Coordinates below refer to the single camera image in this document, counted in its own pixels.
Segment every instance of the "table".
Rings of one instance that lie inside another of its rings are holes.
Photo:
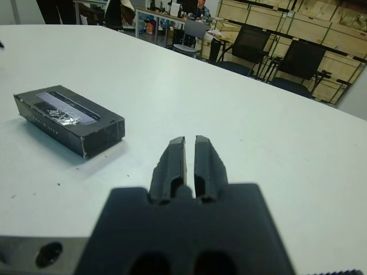
[[[100,26],[0,37],[0,235],[90,235],[110,189],[148,188],[177,136],[192,188],[205,135],[229,182],[259,184],[297,274],[367,273],[366,121]],[[58,84],[124,116],[123,141],[85,161],[18,116],[13,94]]]
[[[159,19],[166,19],[169,21],[173,21],[177,24],[182,24],[182,26],[185,25],[185,22],[187,21],[187,19],[184,18],[178,18],[176,16],[172,16],[169,14],[165,14],[165,13],[160,13],[158,11],[152,11],[152,10],[148,10],[145,7],[137,7],[135,8],[135,37],[138,38],[139,37],[139,13],[143,13],[143,14],[148,14],[148,15],[153,15],[157,18],[157,23],[155,24],[155,44],[158,44],[158,27],[159,27]],[[168,35],[168,29],[169,27],[166,29],[166,47],[167,47],[167,35]]]
[[[102,0],[73,0],[75,3],[75,16],[76,16],[76,24],[80,25],[80,13],[79,13],[79,5],[78,3],[84,4],[95,4],[95,5],[103,5],[106,6],[108,2]]]

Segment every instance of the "office chair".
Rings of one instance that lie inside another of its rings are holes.
[[[265,54],[267,54],[264,53],[263,50],[269,40],[269,37],[270,33],[264,32],[261,29],[250,26],[242,26],[235,43],[222,51],[222,54],[219,57],[216,65],[223,69],[230,70],[231,72],[239,73],[243,76],[249,76],[253,67],[257,63],[260,63],[256,73],[256,76],[258,76],[263,57]],[[250,61],[254,63],[254,65],[249,68],[232,61],[223,61],[224,54],[230,49],[232,49],[233,56]]]
[[[183,53],[186,55],[191,55],[191,56],[195,56],[198,52],[200,52],[200,60],[201,60],[201,56],[202,56],[202,43],[201,43],[201,47],[200,49],[194,49],[188,46],[184,45],[185,42],[185,37],[186,35],[189,36],[194,36],[197,37],[199,39],[203,39],[204,35],[206,33],[206,31],[210,28],[210,26],[205,25],[203,23],[200,22],[196,22],[196,21],[187,21],[185,23],[185,26],[183,27],[184,30],[184,35],[183,35],[183,39],[182,39],[182,44],[173,44],[173,50],[179,53]]]
[[[324,48],[318,45],[293,40],[284,59],[279,57],[273,58],[272,62],[270,63],[267,72],[272,65],[276,67],[274,77],[270,84],[289,92],[296,93],[297,95],[304,96],[306,98],[312,98],[312,94],[321,80],[324,78],[330,78],[331,75],[331,73],[325,70],[321,72],[317,71],[325,51],[326,50]],[[310,80],[313,76],[315,76],[315,84],[312,90],[309,91],[301,83],[281,77],[276,77],[278,71],[289,73],[307,80]]]

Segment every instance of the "chair back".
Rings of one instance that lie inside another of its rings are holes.
[[[191,20],[188,20],[185,23],[185,27],[183,28],[185,34],[189,36],[195,36],[200,39],[204,38],[204,35],[208,29],[210,29],[210,26]]]
[[[293,40],[279,70],[309,80],[316,74],[325,51],[318,45]]]
[[[108,0],[106,5],[106,12],[104,13],[104,20],[107,27],[121,26],[121,1],[120,0]]]
[[[242,26],[232,48],[232,55],[258,63],[268,42],[270,33],[260,29]]]

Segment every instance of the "table leg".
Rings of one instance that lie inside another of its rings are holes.
[[[13,10],[14,20],[15,24],[19,25],[21,23],[20,17],[19,17],[19,11],[18,6],[15,0],[10,0],[11,9]]]
[[[159,28],[159,17],[157,16],[157,21],[155,23],[155,44],[158,45],[158,28]]]
[[[76,24],[80,25],[79,3],[75,3]]]
[[[171,22],[167,19],[167,28],[166,28],[166,45],[165,45],[165,48],[167,47],[168,32],[170,31],[170,25],[171,25]]]
[[[136,10],[136,16],[135,16],[135,37],[139,37],[139,11]]]

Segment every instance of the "cardboard box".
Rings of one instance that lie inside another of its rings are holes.
[[[21,93],[14,99],[21,116],[85,159],[125,136],[123,117],[63,86]]]

